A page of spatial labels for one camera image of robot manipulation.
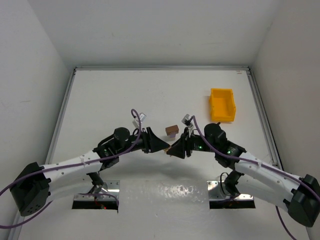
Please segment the helicopter shaped wooden piece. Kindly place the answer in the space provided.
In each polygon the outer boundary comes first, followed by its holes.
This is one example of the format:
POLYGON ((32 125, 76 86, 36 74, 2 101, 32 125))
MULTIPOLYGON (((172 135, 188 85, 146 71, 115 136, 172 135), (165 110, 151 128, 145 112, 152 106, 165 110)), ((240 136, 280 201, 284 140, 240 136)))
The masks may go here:
POLYGON ((163 151, 165 152, 166 155, 172 157, 171 154, 168 154, 168 151, 172 148, 172 146, 170 145, 168 148, 165 148, 163 151))

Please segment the brown rectangular wooden block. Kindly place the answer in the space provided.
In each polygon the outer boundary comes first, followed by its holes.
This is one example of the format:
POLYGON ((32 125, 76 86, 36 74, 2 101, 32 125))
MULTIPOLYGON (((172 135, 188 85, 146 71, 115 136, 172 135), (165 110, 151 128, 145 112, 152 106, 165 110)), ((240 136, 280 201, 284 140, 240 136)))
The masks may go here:
POLYGON ((176 135, 179 133, 179 127, 177 125, 168 126, 165 128, 165 133, 167 136, 176 135))

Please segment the yellow plastic bin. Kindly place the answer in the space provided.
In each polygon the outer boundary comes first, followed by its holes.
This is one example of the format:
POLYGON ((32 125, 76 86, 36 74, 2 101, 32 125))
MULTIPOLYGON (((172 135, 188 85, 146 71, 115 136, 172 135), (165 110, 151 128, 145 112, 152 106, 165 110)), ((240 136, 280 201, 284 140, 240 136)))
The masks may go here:
POLYGON ((233 122, 235 120, 236 104, 232 89, 211 88, 209 106, 212 122, 233 122))

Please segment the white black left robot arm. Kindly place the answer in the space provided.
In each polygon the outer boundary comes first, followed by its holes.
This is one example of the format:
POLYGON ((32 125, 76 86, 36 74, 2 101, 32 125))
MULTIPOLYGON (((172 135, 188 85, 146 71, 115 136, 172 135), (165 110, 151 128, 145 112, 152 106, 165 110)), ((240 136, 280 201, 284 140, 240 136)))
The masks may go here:
POLYGON ((22 217, 38 212, 47 203, 68 195, 107 192, 100 172, 119 162, 121 154, 141 150, 145 154, 169 148, 150 127, 133 133, 118 127, 97 147, 78 157, 56 164, 28 164, 9 188, 22 217))

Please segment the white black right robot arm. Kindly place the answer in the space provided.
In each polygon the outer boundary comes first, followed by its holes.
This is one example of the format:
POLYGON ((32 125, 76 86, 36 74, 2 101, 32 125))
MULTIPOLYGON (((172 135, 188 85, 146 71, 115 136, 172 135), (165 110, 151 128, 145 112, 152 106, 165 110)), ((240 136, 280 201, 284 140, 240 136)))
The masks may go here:
POLYGON ((248 194, 283 210, 299 224, 311 228, 320 214, 320 184, 309 174, 294 175, 267 164, 227 139, 218 123, 209 123, 204 133, 186 127, 167 155, 184 159, 192 152, 214 153, 215 160, 231 169, 224 180, 227 194, 248 194))

